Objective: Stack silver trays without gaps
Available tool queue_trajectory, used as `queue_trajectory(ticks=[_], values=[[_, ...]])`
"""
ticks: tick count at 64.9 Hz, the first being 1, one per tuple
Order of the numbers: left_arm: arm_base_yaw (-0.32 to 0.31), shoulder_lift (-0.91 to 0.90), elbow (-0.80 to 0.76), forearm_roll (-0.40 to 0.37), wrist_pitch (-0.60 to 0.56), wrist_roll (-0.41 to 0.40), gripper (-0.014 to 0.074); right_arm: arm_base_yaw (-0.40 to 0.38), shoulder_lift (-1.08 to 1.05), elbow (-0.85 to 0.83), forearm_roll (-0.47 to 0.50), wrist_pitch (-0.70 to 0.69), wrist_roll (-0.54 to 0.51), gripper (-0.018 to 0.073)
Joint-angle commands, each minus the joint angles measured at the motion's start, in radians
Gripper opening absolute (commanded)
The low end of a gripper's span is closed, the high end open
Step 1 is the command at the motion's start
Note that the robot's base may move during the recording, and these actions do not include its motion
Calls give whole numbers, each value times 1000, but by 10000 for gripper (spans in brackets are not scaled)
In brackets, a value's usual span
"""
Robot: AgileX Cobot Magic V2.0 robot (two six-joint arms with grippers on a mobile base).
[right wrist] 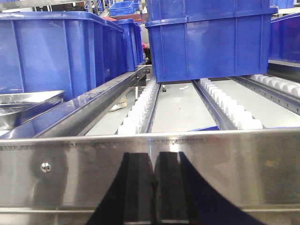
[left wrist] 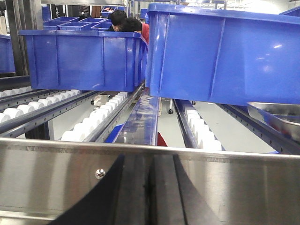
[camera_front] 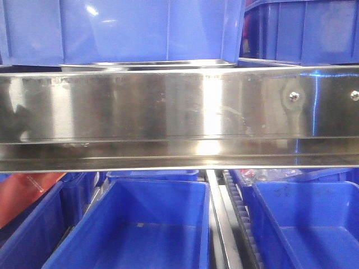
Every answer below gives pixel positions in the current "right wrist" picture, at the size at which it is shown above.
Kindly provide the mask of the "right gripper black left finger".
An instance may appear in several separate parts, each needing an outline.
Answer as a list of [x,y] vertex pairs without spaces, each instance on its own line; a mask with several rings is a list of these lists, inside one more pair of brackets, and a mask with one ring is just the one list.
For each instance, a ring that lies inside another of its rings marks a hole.
[[153,225],[153,171],[147,153],[124,153],[118,173],[88,225]]

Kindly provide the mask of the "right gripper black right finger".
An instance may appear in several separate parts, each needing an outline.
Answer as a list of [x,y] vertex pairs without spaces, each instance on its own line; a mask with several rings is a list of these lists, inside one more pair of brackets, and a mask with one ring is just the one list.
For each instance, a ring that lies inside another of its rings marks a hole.
[[160,152],[155,175],[155,215],[159,225],[262,224],[216,191],[183,152]]

